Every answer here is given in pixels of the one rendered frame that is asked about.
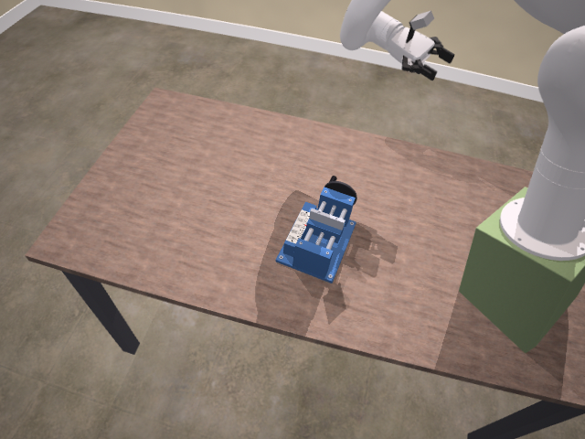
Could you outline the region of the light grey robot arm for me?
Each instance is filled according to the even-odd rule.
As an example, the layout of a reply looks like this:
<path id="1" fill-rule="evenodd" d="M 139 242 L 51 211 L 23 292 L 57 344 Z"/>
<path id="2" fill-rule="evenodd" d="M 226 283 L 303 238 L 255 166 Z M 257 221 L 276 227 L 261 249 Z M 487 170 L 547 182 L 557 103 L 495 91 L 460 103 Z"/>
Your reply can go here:
<path id="1" fill-rule="evenodd" d="M 373 42 L 387 50 L 403 26 L 381 12 L 389 1 L 351 1 L 340 30 L 344 48 Z M 500 225 L 525 252 L 575 260 L 585 255 L 585 0 L 514 1 L 564 35 L 550 46 L 538 71 L 548 129 L 533 175 L 525 197 L 503 208 Z"/>

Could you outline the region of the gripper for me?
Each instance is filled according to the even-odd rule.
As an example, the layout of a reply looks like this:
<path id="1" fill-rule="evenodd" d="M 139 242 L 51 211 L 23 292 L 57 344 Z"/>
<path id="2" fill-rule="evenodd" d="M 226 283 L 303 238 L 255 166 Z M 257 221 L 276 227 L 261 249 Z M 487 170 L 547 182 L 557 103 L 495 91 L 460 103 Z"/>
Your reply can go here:
<path id="1" fill-rule="evenodd" d="M 437 70 L 426 64 L 423 66 L 422 63 L 433 54 L 439 55 L 440 59 L 450 64 L 454 54 L 444 48 L 437 37 L 426 37 L 417 31 L 409 43 L 406 43 L 409 31 L 410 29 L 404 26 L 397 28 L 389 40 L 388 53 L 402 64 L 402 70 L 416 72 L 434 80 Z"/>

